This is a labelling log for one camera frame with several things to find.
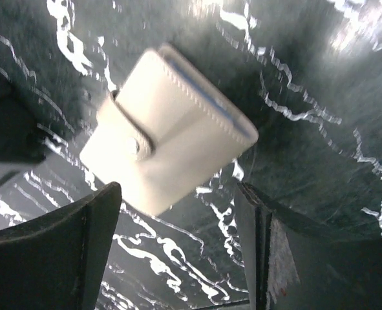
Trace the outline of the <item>grey leather card holder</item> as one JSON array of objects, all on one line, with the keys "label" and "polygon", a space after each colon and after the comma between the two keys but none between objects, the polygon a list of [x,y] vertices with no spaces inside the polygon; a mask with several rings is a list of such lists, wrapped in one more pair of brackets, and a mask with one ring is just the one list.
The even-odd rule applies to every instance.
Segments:
[{"label": "grey leather card holder", "polygon": [[254,145],[252,122],[169,44],[149,48],[97,112],[80,152],[137,211],[158,216]]}]

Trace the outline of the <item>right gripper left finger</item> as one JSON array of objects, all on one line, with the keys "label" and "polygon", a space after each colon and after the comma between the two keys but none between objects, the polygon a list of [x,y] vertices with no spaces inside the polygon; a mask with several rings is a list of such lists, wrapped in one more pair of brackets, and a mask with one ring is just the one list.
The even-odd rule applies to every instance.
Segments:
[{"label": "right gripper left finger", "polygon": [[0,230],[0,309],[94,309],[121,203],[111,182]]}]

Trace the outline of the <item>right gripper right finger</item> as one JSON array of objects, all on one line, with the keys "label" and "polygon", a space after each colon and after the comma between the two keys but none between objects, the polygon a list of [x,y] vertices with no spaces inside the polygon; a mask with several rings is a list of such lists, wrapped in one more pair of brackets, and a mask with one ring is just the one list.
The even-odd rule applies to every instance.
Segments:
[{"label": "right gripper right finger", "polygon": [[343,234],[245,182],[235,219],[252,309],[382,309],[382,237]]}]

